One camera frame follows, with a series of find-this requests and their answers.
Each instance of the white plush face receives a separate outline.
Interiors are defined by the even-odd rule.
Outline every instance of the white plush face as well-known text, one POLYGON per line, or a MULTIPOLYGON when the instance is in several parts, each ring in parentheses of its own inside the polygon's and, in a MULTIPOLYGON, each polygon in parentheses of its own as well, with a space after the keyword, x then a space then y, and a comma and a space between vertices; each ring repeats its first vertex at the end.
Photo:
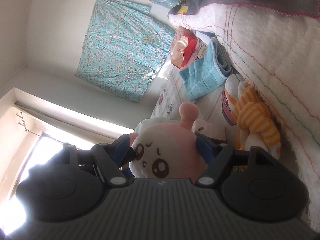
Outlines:
POLYGON ((136 159, 129 163, 136 178, 177 178, 181 169, 179 145, 165 131, 146 130, 134 140, 136 159))

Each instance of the plush toy ear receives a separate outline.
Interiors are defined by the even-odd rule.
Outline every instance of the plush toy ear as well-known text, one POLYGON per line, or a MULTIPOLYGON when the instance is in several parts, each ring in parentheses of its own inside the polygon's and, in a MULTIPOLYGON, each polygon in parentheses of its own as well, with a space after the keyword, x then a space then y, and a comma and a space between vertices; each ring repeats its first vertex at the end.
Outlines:
POLYGON ((198 118, 198 107, 191 102, 184 102, 179 107, 179 113, 181 116, 180 125, 191 130, 193 123, 198 118))
POLYGON ((131 147, 132 144, 133 144, 133 142, 134 142, 134 140, 137 138, 137 136, 138 136, 139 134, 133 132, 133 133, 129 133, 128 135, 129 135, 129 138, 130 138, 130 147, 131 147))

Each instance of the plush toy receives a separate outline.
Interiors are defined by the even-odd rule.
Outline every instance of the plush toy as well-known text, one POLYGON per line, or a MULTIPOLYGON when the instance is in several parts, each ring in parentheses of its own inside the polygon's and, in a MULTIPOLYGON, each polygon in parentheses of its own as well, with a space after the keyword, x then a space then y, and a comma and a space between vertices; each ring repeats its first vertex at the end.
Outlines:
POLYGON ((129 163, 136 178, 191 178, 204 172, 206 164, 196 150, 196 135, 191 131, 199 110, 190 102, 179 108, 180 123, 155 123, 142 133, 132 133, 135 160, 129 163))

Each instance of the ribbed gray surface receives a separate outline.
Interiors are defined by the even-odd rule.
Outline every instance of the ribbed gray surface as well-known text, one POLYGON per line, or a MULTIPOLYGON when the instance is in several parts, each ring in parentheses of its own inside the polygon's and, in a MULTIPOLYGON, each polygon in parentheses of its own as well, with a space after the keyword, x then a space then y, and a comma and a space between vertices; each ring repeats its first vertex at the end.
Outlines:
POLYGON ((188 179, 136 179, 111 190, 90 214, 65 223, 30 221, 12 240, 310 240, 315 236, 294 219, 276 224, 253 222, 230 211, 215 191, 188 179))

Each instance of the silver screw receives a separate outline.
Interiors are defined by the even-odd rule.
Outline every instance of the silver screw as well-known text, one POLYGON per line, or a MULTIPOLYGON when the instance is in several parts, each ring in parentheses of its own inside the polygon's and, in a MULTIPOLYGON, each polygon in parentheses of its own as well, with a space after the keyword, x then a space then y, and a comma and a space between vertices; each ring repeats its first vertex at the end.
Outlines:
POLYGON ((211 185, 214 182, 214 179, 209 177, 201 177, 198 182, 202 185, 211 185))
POLYGON ((114 177, 110 180, 113 185, 122 185, 127 182, 127 180, 123 177, 114 177))

